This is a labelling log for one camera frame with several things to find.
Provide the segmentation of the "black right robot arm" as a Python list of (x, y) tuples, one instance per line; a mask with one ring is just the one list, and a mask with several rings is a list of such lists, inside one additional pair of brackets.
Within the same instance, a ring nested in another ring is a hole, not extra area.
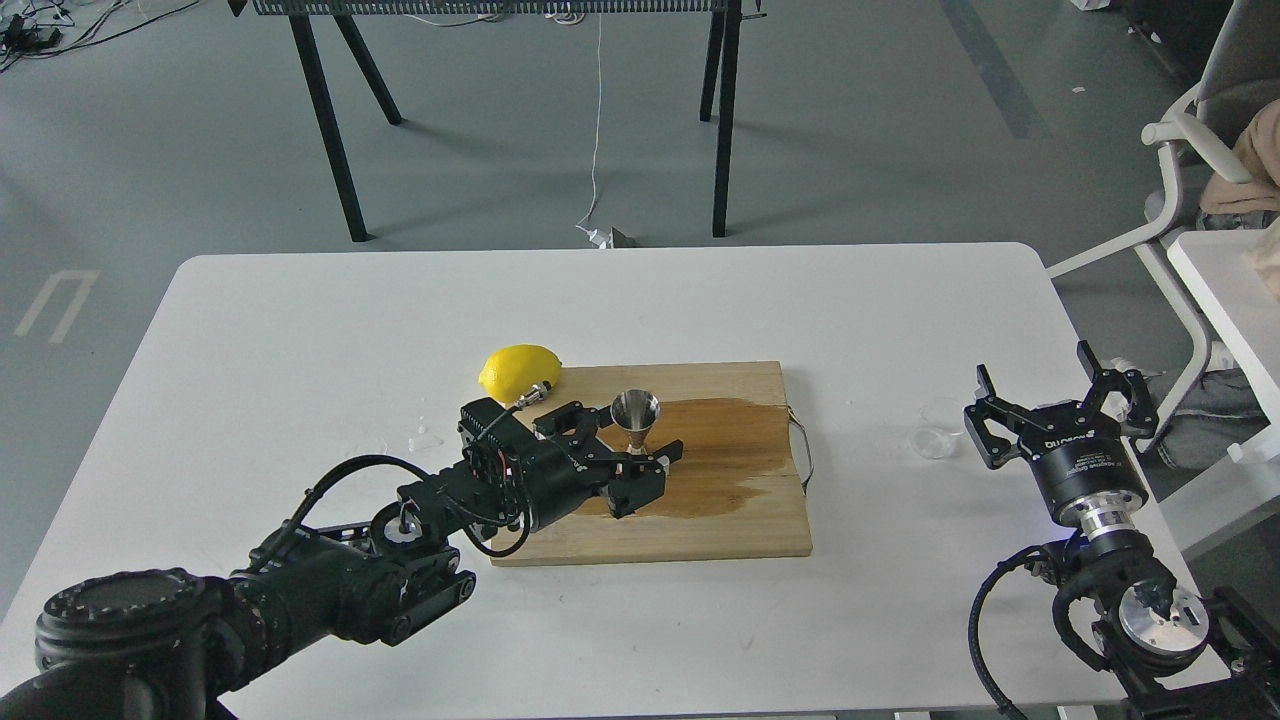
[(984, 465), (1027, 461), (1051, 520), (1071, 532), (1019, 550), (980, 583), (966, 620), (980, 684), (1005, 717), (1023, 717), (986, 664), (979, 633), (989, 592), (1024, 569), (1056, 589), (1051, 619), (1062, 644), (1116, 676), (1126, 717), (1275, 719), (1277, 630), (1230, 588), (1201, 597), (1181, 587), (1133, 520), (1149, 496), (1124, 439), (1149, 438), (1158, 423), (1146, 379), (1102, 366), (1087, 342), (1076, 355), (1091, 375), (1082, 400), (1011, 404), (979, 365), (963, 411)]

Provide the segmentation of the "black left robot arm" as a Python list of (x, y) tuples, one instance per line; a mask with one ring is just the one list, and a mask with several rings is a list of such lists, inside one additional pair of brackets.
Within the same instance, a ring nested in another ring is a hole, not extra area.
[(339, 462), (228, 578), (119, 571), (55, 593), (35, 624), (38, 674), (3, 716), (228, 719), (223, 694), (320, 639), (397, 646), (466, 602), (476, 575), (456, 532), (503, 559), (589, 498), (620, 519), (663, 496), (684, 443), (644, 447), (655, 402), (639, 423), (625, 401), (572, 401), (522, 424), (549, 391), (462, 406), (462, 457), (436, 473), (383, 454)]

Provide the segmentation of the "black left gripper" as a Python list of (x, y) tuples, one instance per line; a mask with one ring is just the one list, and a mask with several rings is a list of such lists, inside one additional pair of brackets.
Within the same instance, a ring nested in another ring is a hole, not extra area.
[(571, 401), (536, 418), (535, 436), (506, 439), (506, 454), (517, 460), (529, 496), (531, 532), (549, 527), (589, 498), (605, 500), (611, 516), (621, 519), (666, 495), (669, 469), (684, 457), (685, 443), (675, 439), (654, 454), (617, 454), (596, 439), (613, 424), (608, 407)]

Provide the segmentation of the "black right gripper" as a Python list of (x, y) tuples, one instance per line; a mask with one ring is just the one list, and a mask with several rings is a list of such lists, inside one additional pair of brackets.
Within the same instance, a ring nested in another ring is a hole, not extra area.
[[(1076, 401), (1076, 424), (1091, 425), (1103, 415), (1106, 398), (1119, 393), (1124, 400), (1119, 434), (1153, 439), (1158, 414), (1140, 372), (1103, 368), (1084, 340), (1076, 343), (1076, 357), (1091, 379), (1085, 397)], [(1047, 436), (1050, 407), (1028, 409), (1000, 398), (984, 364), (977, 366), (975, 374), (978, 391), (974, 404), (964, 407), (964, 421), (983, 464), (995, 470), (1015, 457), (1027, 460), (1056, 524), (1076, 527), (1076, 506), (1094, 495), (1116, 496), (1130, 512), (1146, 505), (1149, 493), (1123, 441), (1079, 428), (1065, 436)], [(1012, 432), (1015, 441), (993, 434), (991, 421)]]

